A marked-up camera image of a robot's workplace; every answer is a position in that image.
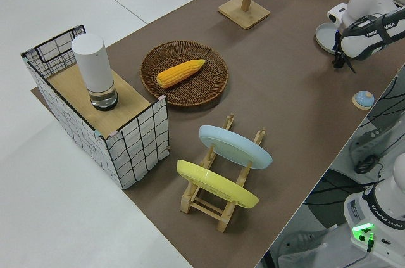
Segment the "white table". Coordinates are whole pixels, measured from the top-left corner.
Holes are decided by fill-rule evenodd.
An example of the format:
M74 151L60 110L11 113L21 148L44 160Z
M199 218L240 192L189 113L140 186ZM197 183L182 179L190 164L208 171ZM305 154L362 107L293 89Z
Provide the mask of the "white table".
M20 53L84 24L107 46L191 0L0 0L0 266L190 267L30 92Z

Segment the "corn cob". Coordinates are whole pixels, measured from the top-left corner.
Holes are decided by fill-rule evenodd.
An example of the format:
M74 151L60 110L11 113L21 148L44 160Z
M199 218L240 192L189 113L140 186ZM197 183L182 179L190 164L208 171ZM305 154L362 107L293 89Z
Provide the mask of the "corn cob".
M160 72L156 80L163 89L167 89L198 72L204 64L205 59L186 61Z

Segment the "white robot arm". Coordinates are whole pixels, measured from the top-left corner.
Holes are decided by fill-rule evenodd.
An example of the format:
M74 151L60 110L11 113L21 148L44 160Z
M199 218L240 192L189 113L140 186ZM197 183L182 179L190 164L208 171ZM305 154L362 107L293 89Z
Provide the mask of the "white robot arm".
M346 199L344 215L356 246L392 267L405 267L405 153L390 177Z
M336 24L336 68L349 59L364 60L373 53L405 37L405 6L398 8L392 0L350 0L330 11Z

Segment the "wicker basket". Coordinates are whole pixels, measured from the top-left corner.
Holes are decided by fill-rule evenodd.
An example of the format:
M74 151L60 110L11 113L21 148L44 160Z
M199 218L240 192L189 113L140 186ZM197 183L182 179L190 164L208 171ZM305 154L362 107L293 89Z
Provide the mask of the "wicker basket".
M168 89L162 89L156 76L180 63L205 59L202 68L189 78ZM222 57L208 46L192 41L173 41L150 51L142 62L140 77L145 88L155 97L166 96L175 106L201 106L218 98L228 81L228 67Z

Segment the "green light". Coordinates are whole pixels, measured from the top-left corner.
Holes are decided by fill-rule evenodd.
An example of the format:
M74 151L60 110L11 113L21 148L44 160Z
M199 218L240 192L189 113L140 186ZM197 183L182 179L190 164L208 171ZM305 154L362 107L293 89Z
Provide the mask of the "green light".
M367 233L368 231L370 231L371 228L374 227L374 224L372 224L371 222L368 222L366 224L363 225L359 225L356 227L353 227L352 231L353 231L353 236L358 240L361 241L361 239L359 238L362 234ZM370 233L370 239L373 239L373 234Z
M353 227L353 232L362 231L364 229L369 229L369 228L372 228L372 227L374 227L374 224L372 224L371 222L368 222L367 224Z

